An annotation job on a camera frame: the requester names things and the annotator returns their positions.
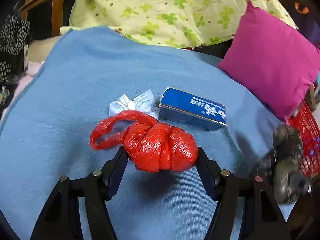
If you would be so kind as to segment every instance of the bolt head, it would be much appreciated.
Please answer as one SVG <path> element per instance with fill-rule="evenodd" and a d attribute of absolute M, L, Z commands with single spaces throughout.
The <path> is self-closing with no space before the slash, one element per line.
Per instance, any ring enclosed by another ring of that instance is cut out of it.
<path fill-rule="evenodd" d="M 222 171 L 221 171 L 221 175 L 222 175 L 222 176 L 225 176 L 225 177 L 228 177 L 228 176 L 230 175 L 230 171 L 228 171 L 228 170 L 222 170 Z"/>
<path fill-rule="evenodd" d="M 260 176 L 255 176 L 255 177 L 254 177 L 254 180 L 255 180 L 256 182 L 263 182 L 263 178 L 260 177 Z"/>
<path fill-rule="evenodd" d="M 102 171 L 100 171 L 100 170 L 95 170 L 95 171 L 93 171 L 93 173 L 92 173 L 95 177 L 96 176 L 100 176 L 101 174 L 102 174 Z"/>
<path fill-rule="evenodd" d="M 64 181 L 67 180 L 67 178 L 68 178 L 68 177 L 67 177 L 66 175 L 62 175 L 62 176 L 59 177 L 59 181 L 60 181 L 60 182 L 64 182 Z"/>

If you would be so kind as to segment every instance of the magenta pillow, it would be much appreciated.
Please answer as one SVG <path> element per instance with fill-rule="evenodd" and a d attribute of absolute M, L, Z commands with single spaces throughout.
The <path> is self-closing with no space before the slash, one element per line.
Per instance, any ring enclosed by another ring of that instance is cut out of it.
<path fill-rule="evenodd" d="M 297 30 L 248 1 L 218 66 L 285 121 L 316 80 L 320 52 Z"/>

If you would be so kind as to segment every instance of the red basket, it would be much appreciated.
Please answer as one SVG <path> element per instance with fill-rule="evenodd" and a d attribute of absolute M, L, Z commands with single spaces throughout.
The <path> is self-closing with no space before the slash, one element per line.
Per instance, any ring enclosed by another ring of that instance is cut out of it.
<path fill-rule="evenodd" d="M 288 120 L 297 128 L 303 141 L 301 171 L 311 176 L 320 171 L 320 131 L 308 105 L 303 101 L 297 117 Z"/>

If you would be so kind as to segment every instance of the red plastic bag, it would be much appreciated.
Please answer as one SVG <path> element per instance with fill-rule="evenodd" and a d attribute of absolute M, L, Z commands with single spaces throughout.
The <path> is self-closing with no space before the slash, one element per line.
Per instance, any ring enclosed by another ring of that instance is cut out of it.
<path fill-rule="evenodd" d="M 99 141 L 110 133 L 119 120 L 137 121 L 126 130 Z M 107 149 L 122 143 L 129 159 L 142 171 L 186 171 L 195 165 L 198 149 L 192 135 L 184 130 L 158 122 L 157 119 L 136 110 L 124 110 L 102 120 L 90 135 L 90 146 Z"/>

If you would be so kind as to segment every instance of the yellow-green bedsheet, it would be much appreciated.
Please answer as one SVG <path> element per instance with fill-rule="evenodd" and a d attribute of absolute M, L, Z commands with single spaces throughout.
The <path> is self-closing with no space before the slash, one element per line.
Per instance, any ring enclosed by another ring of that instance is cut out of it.
<path fill-rule="evenodd" d="M 295 28 L 278 0 L 251 1 Z M 144 44 L 196 47 L 232 39 L 245 10 L 246 0 L 76 0 L 69 26 L 106 25 Z"/>

